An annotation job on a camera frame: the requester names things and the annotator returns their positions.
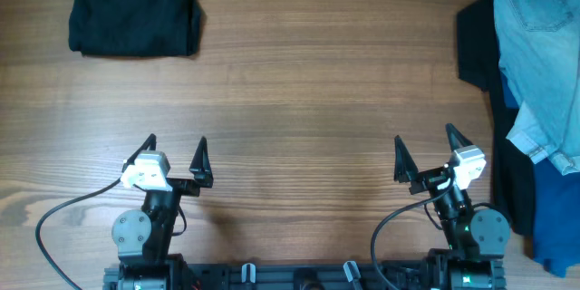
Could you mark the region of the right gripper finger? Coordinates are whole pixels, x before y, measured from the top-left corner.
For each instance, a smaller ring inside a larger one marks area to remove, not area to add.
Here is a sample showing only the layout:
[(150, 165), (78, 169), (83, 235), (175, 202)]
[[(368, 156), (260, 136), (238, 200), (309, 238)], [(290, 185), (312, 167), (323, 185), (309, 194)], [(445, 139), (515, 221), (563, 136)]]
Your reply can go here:
[(394, 138), (395, 164), (393, 179), (400, 183), (412, 182), (419, 173), (418, 168), (412, 159), (402, 138), (397, 135)]
[(448, 136), (448, 142), (452, 151), (472, 145), (472, 142), (467, 139), (452, 123), (445, 125), (445, 130)]

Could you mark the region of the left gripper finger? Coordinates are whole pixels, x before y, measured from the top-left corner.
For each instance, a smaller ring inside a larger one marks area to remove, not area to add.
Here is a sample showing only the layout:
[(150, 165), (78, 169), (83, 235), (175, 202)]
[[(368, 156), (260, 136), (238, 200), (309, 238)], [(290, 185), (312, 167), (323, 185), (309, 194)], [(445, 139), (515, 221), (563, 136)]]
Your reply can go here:
[(202, 137), (198, 143), (193, 159), (189, 165), (189, 172), (195, 183), (201, 188), (212, 188), (214, 183), (213, 172), (208, 156), (208, 142)]
[(126, 160), (123, 161), (123, 168), (126, 169), (132, 165), (138, 155), (144, 150), (155, 150), (157, 146), (157, 136), (151, 133), (149, 137), (133, 152)]

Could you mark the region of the light blue denim shorts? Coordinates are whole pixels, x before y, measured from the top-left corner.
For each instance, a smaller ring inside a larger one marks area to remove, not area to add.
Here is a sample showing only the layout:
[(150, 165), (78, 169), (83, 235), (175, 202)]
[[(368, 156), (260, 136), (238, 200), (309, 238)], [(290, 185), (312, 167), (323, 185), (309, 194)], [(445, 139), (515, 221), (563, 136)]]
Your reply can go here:
[(499, 69), (519, 106), (507, 134), (533, 162), (579, 170), (579, 0), (493, 0)]

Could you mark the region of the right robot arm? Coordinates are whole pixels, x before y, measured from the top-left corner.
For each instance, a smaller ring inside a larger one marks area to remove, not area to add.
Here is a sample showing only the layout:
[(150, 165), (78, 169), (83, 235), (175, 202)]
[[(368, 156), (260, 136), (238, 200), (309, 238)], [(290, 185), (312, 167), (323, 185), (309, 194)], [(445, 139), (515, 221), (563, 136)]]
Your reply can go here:
[(420, 171), (401, 137), (394, 139), (394, 179), (410, 193), (427, 192), (437, 214), (436, 228), (448, 247), (432, 249), (420, 261), (383, 262), (399, 289), (504, 289), (502, 259), (510, 221), (489, 203), (474, 204), (468, 187), (486, 166), (485, 154), (452, 124), (446, 125), (451, 150), (441, 167)]

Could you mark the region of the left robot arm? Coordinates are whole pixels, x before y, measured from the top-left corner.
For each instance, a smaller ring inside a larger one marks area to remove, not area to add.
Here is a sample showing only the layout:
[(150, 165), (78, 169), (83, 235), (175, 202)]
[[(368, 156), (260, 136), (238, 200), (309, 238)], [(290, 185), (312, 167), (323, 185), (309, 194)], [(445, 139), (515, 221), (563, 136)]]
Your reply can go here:
[(199, 289), (199, 278), (181, 254), (169, 253), (170, 242), (179, 232), (176, 219), (185, 217), (180, 201), (197, 197), (213, 187), (208, 143), (201, 138), (189, 165), (190, 179), (170, 178), (169, 160), (156, 149), (151, 134), (123, 163), (120, 181), (125, 188), (145, 192), (141, 208), (121, 213), (114, 221), (111, 237), (117, 246), (119, 267), (105, 271), (105, 290)]

